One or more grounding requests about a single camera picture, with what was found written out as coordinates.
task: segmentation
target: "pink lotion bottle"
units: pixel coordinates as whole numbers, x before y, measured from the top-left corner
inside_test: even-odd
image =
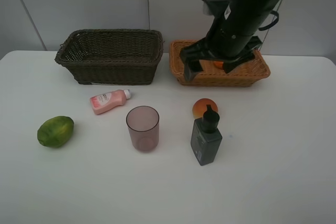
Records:
[[[116,90],[100,94],[90,98],[92,109],[96,115],[113,109],[116,106],[124,105],[126,100],[132,97],[129,89]]]

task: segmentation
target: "bottle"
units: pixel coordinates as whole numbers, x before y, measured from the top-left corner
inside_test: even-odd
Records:
[[[215,160],[222,141],[222,135],[217,129],[219,115],[213,111],[211,105],[208,104],[206,107],[207,111],[203,117],[195,120],[191,136],[191,148],[202,166]]]
[[[96,115],[124,105],[132,97],[129,89],[116,90],[90,98],[92,109]]]

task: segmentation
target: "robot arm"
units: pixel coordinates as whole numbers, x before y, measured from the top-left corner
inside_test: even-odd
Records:
[[[262,44],[254,33],[274,26],[279,14],[273,11],[280,0],[203,0],[207,12],[214,16],[206,37],[181,51],[184,76],[187,81],[202,72],[199,60],[223,61],[224,71],[230,72],[242,63],[254,59],[253,50]],[[270,25],[260,28],[269,14],[277,17]]]

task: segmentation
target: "green papaya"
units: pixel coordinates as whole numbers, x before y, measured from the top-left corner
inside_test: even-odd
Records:
[[[64,145],[74,132],[74,121],[68,116],[57,116],[47,120],[37,131],[39,143],[58,148]]]

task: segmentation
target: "pink plastic cup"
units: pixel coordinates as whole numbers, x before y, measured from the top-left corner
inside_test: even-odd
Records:
[[[159,114],[149,106],[132,109],[126,116],[132,144],[141,152],[155,149],[159,143]]]

